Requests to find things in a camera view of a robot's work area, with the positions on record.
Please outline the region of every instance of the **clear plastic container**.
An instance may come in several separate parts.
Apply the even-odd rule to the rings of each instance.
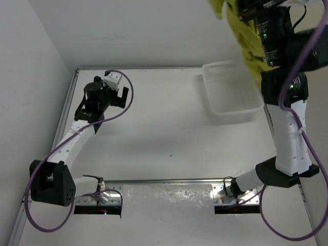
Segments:
[[[211,111],[216,116],[251,116],[264,107],[260,90],[246,66],[233,61],[202,66]]]

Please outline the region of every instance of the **yellow cloth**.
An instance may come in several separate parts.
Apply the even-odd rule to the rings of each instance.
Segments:
[[[265,58],[264,50],[255,23],[251,21],[246,24],[238,19],[237,0],[210,0],[219,18],[222,18],[224,2],[227,2],[228,23],[242,47],[243,60],[248,66],[250,73],[254,76],[258,87],[261,88],[261,72],[269,71],[273,68],[263,61]]]

